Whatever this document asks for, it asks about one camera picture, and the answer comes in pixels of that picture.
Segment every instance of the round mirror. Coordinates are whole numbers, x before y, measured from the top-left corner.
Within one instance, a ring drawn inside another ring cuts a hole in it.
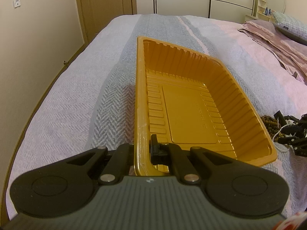
[[[286,0],[267,0],[267,7],[268,9],[283,13],[286,9]]]

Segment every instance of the gold plastic tray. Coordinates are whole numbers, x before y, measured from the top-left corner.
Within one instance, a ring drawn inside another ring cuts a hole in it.
[[[150,162],[149,141],[200,146],[262,166],[277,153],[262,120],[224,64],[167,42],[138,37],[135,172],[165,175]]]

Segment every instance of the gray pillowcase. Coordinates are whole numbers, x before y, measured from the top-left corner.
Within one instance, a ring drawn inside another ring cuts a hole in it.
[[[307,41],[307,25],[291,16],[280,12],[272,12],[276,23],[289,32]]]
[[[303,44],[305,46],[307,46],[307,40],[305,40],[303,37],[291,32],[290,30],[286,29],[285,27],[279,26],[278,24],[274,24],[275,28],[281,32],[282,34],[284,34],[285,36],[287,36],[289,39]]]

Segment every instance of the herringbone blanket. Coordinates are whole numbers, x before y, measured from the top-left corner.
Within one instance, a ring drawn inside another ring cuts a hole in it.
[[[260,115],[307,113],[307,86],[291,77],[272,53],[237,31],[235,23],[194,16],[115,18],[71,64],[34,116],[17,153],[10,183],[22,173],[99,145],[114,150],[133,141],[136,38],[144,35],[219,58]],[[286,179],[290,216],[307,206],[307,161],[278,152],[264,168]],[[10,218],[16,212],[7,192]]]

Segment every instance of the wooden door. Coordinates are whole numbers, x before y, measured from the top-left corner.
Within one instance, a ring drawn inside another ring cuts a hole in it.
[[[114,18],[136,13],[136,0],[77,0],[83,37],[89,44]]]

